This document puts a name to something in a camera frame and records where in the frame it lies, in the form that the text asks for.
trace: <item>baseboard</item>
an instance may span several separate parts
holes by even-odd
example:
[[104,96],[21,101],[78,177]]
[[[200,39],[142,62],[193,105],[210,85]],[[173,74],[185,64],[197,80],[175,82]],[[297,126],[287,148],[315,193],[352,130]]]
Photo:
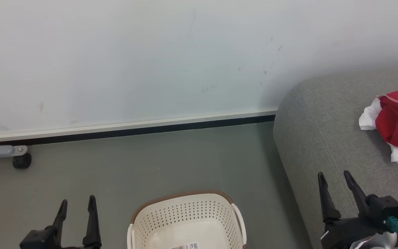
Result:
[[274,120],[277,108],[0,135],[0,145],[37,145]]

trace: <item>paper label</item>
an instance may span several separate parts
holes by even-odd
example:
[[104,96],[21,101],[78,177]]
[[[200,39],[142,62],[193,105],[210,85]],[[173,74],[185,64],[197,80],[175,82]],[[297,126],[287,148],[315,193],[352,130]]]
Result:
[[198,243],[191,243],[184,246],[174,247],[172,249],[199,249]]

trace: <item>basket bottom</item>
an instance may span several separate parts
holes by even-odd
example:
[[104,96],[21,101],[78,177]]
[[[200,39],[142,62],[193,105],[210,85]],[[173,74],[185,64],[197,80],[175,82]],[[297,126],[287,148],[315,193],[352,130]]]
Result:
[[230,249],[229,240],[220,222],[215,219],[183,222],[150,235],[146,249],[184,249],[180,247],[197,243],[192,249]]

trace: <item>white wall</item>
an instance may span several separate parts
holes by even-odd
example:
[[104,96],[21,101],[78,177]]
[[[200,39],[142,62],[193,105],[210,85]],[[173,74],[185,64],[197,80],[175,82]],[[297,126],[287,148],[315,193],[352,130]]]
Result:
[[0,0],[0,134],[276,108],[397,63],[394,0]]

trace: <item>gray metal leg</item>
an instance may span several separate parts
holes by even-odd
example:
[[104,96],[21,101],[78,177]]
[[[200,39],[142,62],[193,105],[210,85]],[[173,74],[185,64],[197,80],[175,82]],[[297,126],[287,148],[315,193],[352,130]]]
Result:
[[22,156],[27,152],[27,146],[0,145],[0,157]]

